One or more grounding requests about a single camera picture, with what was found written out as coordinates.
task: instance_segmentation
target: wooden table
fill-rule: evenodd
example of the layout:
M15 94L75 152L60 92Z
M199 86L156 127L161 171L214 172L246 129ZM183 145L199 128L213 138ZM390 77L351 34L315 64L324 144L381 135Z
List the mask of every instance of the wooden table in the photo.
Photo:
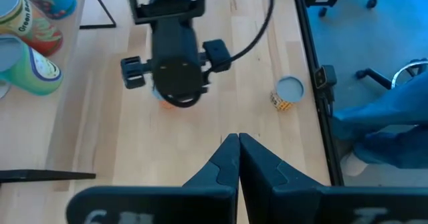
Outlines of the wooden table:
M194 20L199 43L221 38L231 53L242 50L260 28L267 2L207 0L206 13ZM64 223L68 200L93 185L180 186L229 133L237 132L249 133L299 171L330 184L294 0L276 0L265 36L228 72L211 76L209 93L198 104L172 110L160 107L149 78L144 88L124 88L120 60L150 58L150 30L132 23L127 0L105 3L118 28L81 31L75 58L72 35L80 16L60 26L74 27L65 32L65 48L53 57L65 74L61 90L37 97L14 89L0 101L0 110L8 110L0 112L0 134L8 140L0 143L1 168L89 171L97 179L3 185L0 223L36 224L33 216L40 217L38 223ZM95 4L86 4L90 13L85 16L103 18ZM301 79L306 95L280 113L269 94L284 75ZM21 215L30 207L28 215ZM247 223L242 196L238 219Z

